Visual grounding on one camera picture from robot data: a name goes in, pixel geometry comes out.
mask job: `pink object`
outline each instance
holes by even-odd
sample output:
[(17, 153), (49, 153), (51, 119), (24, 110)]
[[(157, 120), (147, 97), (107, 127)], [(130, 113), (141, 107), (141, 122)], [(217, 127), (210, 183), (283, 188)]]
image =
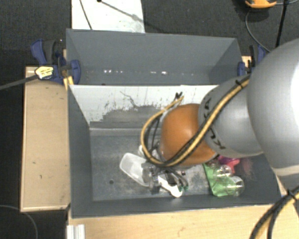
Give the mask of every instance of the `pink object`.
[(240, 163), (240, 159), (238, 158), (228, 158), (219, 156), (217, 159), (219, 163), (221, 163), (222, 165), (228, 165), (233, 171), (233, 174), (235, 173), (235, 165), (238, 165)]

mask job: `yellow and black cable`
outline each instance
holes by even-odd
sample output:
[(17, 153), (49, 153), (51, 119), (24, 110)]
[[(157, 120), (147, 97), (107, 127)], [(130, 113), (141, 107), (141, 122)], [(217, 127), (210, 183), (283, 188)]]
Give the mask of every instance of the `yellow and black cable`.
[(222, 109), (226, 106), (226, 104), (232, 100), (234, 96), (236, 96), (243, 88), (245, 88), (249, 83), (250, 75), (243, 78), (241, 81), (236, 81), (236, 84), (218, 101), (218, 103), (214, 106), (214, 108), (211, 110), (211, 112), (208, 114), (208, 116), (205, 118), (205, 121), (202, 123), (202, 125), (199, 127), (197, 133), (176, 153), (176, 155), (167, 160), (167, 161), (161, 161), (155, 157), (152, 156), (151, 152), (148, 150), (148, 127), (152, 126), (154, 121), (159, 119), (164, 112), (168, 111), (172, 107), (174, 107), (177, 104), (180, 104), (180, 102), (183, 100), (183, 97), (176, 97), (176, 99), (170, 103), (168, 106), (166, 106), (164, 109), (159, 111), (158, 113), (154, 114), (152, 117), (148, 119), (148, 121), (144, 124), (142, 131), (141, 131), (141, 145), (143, 152), (145, 154), (145, 157), (148, 159), (148, 161), (152, 164), (154, 164), (157, 167), (173, 167), (177, 166), (180, 163), (182, 163), (185, 159), (187, 159), (198, 147), (198, 145), (203, 140), (204, 136), (208, 132), (208, 130), (211, 128), (213, 122), (218, 117)]
[(267, 230), (267, 238), (272, 238), (273, 228), (275, 221), (281, 213), (281, 211), (285, 210), (287, 206), (294, 204), (297, 200), (299, 200), (299, 186), (297, 186), (293, 190), (289, 190), (288, 194), (279, 199), (257, 222), (255, 225), (250, 239), (259, 238), (261, 231), (268, 227)]

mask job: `white plastic object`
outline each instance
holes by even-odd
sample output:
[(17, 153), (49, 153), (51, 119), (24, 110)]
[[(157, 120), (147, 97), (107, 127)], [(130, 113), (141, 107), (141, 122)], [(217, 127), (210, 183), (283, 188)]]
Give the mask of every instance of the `white plastic object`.
[(183, 191), (179, 191), (177, 185), (175, 186), (170, 186), (166, 180), (161, 178), (160, 176), (158, 177), (158, 182), (161, 184), (161, 187), (164, 188), (165, 190), (169, 191), (172, 196), (174, 197), (180, 197), (183, 194)]
[[(120, 169), (140, 185), (148, 187), (149, 184), (145, 183), (142, 177), (142, 164), (145, 162), (145, 158), (127, 152), (121, 160)], [(158, 177), (158, 182), (161, 184), (163, 189), (169, 191), (174, 197), (180, 197), (183, 193), (182, 191), (179, 191), (177, 185), (170, 186), (168, 182), (160, 176)]]
[(120, 163), (120, 169), (140, 185), (148, 187), (149, 184), (145, 183), (142, 177), (142, 164), (145, 162), (145, 158), (134, 155), (132, 153), (125, 153)]

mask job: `green plastic bottle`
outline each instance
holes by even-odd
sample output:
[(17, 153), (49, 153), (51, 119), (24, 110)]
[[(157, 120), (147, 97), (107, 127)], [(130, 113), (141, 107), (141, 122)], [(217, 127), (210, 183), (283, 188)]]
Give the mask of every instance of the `green plastic bottle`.
[(239, 196), (244, 191), (244, 181), (238, 176), (233, 176), (230, 167), (220, 165), (217, 160), (203, 166), (214, 196)]

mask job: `black floor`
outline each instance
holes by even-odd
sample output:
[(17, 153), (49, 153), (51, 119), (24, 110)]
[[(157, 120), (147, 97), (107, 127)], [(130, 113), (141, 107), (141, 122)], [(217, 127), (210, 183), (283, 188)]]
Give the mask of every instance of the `black floor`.
[[(0, 84), (21, 79), (38, 39), (65, 39), (71, 26), (70, 0), (0, 0)], [(255, 44), (246, 31), (247, 9), (237, 0), (142, 0), (146, 32), (235, 37), (243, 55)], [(276, 42), (281, 6), (252, 13), (253, 34), (269, 49)], [(299, 1), (287, 9), (281, 44), (299, 37)], [(19, 206), (23, 88), (0, 92), (0, 205)], [(64, 211), (31, 214), (40, 239), (65, 236)], [(34, 238), (31, 221), (0, 208), (1, 238)]]

